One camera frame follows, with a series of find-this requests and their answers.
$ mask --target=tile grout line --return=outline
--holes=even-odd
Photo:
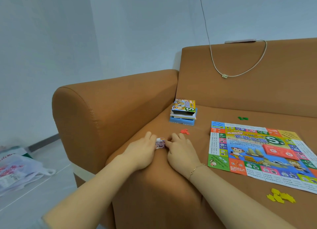
[[[54,175],[56,175],[57,173],[59,173],[60,171],[64,170],[66,167],[64,167],[63,169],[59,170],[58,172],[56,172]],[[36,187],[32,188],[30,191],[32,191],[33,189],[37,188],[39,185],[43,184],[44,182],[46,182],[47,180],[51,179],[52,176],[50,176],[48,179],[46,179],[45,181],[41,182],[40,184],[38,184]],[[18,199],[20,199],[21,197],[25,196],[26,194],[28,194],[30,191],[28,191],[27,193],[23,194],[22,196],[20,196]],[[7,208],[8,206],[10,206],[11,204],[13,204],[14,202],[16,202],[18,199],[14,200],[13,202],[11,202],[9,205],[7,205],[6,207],[2,208],[0,211],[2,211],[3,209]]]

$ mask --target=gray sleeve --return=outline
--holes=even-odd
[[[34,222],[31,226],[29,226],[27,229],[51,229],[45,221],[40,218],[36,222]]]

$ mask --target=sofa backrest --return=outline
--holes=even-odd
[[[251,68],[265,43],[212,45],[217,69],[237,75]],[[215,70],[209,46],[182,50],[176,98],[197,105],[317,118],[317,38],[268,41],[261,62],[227,79]]]

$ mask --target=forearm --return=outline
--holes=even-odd
[[[50,210],[44,220],[53,229],[96,228],[112,198],[135,170],[128,158],[117,156],[93,179]]]
[[[294,228],[206,166],[198,167],[190,181],[228,229],[251,229],[254,225],[257,229],[270,228],[270,225],[279,229]]]

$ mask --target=sofa seat cushion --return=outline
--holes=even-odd
[[[170,108],[166,108],[130,138],[109,157],[107,163],[147,131],[167,138],[173,132],[188,129],[190,135],[186,137],[194,145],[200,161],[207,164],[211,121],[294,131],[312,151],[317,152],[315,118],[197,106],[195,125],[185,126],[169,122]],[[249,120],[240,121],[238,117],[248,117]],[[167,154],[168,149],[157,149],[153,162],[146,169],[131,175],[115,196],[113,210],[117,229],[130,228],[131,225],[133,228],[210,228],[211,225],[213,228],[224,228],[199,191],[170,167]],[[317,225],[316,194],[219,169],[210,170],[296,228],[309,229]],[[292,195],[297,203],[281,204],[268,200],[266,195],[271,188]]]

